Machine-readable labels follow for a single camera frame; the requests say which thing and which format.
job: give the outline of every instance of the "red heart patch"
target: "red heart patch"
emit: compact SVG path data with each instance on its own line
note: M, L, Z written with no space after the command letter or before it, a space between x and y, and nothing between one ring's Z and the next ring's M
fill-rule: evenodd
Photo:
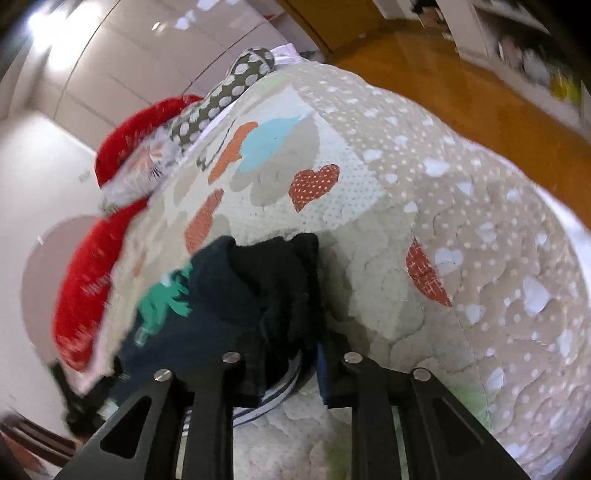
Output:
M416 240L408 249L406 263L408 275L413 279L414 286L423 295L443 306L452 306L452 301L447 296L437 273Z
M328 193L339 180L339 173L340 168L334 164L325 165L318 172L302 170L296 173L289 191L295 211L301 212L312 200Z
M187 252L194 254L201 248L201 244L207 238L212 229L213 212L217 210L222 201L223 190L216 189L207 197L204 204L191 220L185 230L185 247Z

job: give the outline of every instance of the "beige quilt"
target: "beige quilt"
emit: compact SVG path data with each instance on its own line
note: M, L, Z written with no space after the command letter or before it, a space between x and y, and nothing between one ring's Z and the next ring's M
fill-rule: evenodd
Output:
M136 302L219 235L315 232L327 310L355 349L433 371L532 478L591 419L587 289L532 183L410 100L307 63L254 84L126 237L108 351ZM348 412L311 380L235 429L235 478L349 475Z

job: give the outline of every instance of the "light blue patch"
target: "light blue patch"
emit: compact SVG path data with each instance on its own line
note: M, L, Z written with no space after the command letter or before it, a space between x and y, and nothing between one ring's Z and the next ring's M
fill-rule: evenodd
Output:
M262 166L279 150L285 137L300 120L300 117L274 118L251 131L240 147L242 161L238 171L248 173Z

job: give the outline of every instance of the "dark blue cloth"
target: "dark blue cloth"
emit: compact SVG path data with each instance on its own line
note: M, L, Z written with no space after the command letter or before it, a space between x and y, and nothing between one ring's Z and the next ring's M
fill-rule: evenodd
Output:
M138 304L134 327L118 353L126 380L112 390L113 399L121 404L161 368L182 375L206 367L231 351L241 334L257 329L278 379L289 358L315 347L323 328L317 250L315 235L300 234L290 242L277 237L248 247L223 236L197 252L192 268L168 275L178 292L170 307L155 301L152 309L146 303L150 291ZM153 288L167 291L165 285ZM153 327L142 312L152 316L158 308L165 320Z

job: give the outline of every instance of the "wooden floor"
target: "wooden floor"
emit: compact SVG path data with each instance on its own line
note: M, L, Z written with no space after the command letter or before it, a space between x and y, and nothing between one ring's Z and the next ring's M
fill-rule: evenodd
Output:
M414 100L508 158L591 228L591 145L492 73L460 59L453 43L415 29L385 31L332 63Z

